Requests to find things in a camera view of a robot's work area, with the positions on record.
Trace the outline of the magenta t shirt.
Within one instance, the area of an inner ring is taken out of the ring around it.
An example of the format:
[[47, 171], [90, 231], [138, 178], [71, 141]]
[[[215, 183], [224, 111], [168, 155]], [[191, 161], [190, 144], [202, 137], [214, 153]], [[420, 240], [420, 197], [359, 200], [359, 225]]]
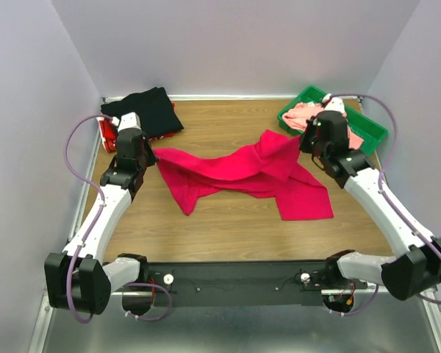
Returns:
[[267, 129], [256, 143], [223, 157], [201, 158], [174, 148], [155, 153], [159, 172], [185, 215], [198, 199], [230, 190], [275, 199], [284, 221], [333, 218], [327, 188], [298, 162], [299, 145], [299, 138]]

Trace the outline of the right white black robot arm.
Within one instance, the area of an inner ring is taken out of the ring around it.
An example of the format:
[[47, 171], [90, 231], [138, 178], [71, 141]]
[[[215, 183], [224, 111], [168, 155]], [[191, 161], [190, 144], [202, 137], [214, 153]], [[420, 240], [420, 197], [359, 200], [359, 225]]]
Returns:
[[341, 251], [326, 260], [325, 283], [340, 288], [350, 279], [384, 286], [405, 301], [441, 283], [441, 238], [423, 227], [382, 181], [368, 156], [349, 147], [342, 113], [324, 110], [306, 122], [300, 151], [318, 158], [323, 170], [352, 195], [384, 234], [392, 256]]

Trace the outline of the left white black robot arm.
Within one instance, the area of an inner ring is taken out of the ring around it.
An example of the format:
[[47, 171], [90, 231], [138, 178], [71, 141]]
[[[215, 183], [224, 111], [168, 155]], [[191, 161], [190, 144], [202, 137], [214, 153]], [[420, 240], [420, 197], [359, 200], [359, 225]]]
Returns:
[[122, 129], [116, 146], [87, 218], [62, 252], [49, 254], [44, 263], [49, 304], [70, 310], [78, 321], [84, 321], [81, 313], [103, 313], [116, 290], [125, 285], [141, 290], [148, 281], [148, 263], [142, 255], [122, 254], [104, 262], [116, 225], [142, 186], [146, 169], [157, 161], [140, 128]]

